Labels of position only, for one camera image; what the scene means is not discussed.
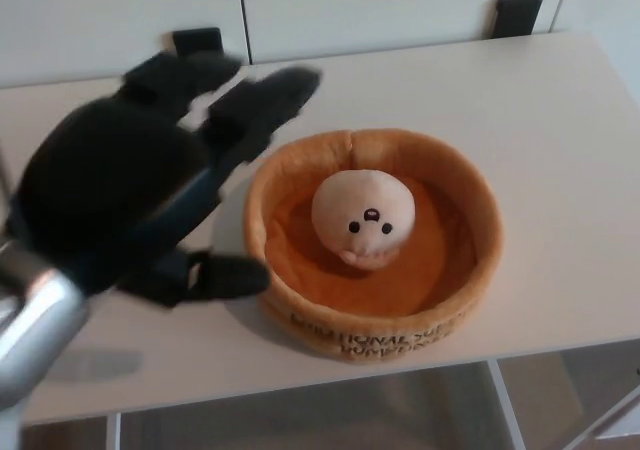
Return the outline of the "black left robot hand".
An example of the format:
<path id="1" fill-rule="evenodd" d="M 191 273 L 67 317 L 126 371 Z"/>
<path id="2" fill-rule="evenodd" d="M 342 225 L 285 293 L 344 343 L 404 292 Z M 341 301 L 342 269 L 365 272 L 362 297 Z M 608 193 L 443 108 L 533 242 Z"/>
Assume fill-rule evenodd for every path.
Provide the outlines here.
<path id="1" fill-rule="evenodd" d="M 218 52 L 161 52 L 73 110 L 25 168 L 11 234 L 88 295 L 116 286 L 174 307 L 266 290 L 256 259 L 179 247 L 321 81 L 307 66 L 238 80 L 240 66 Z"/>

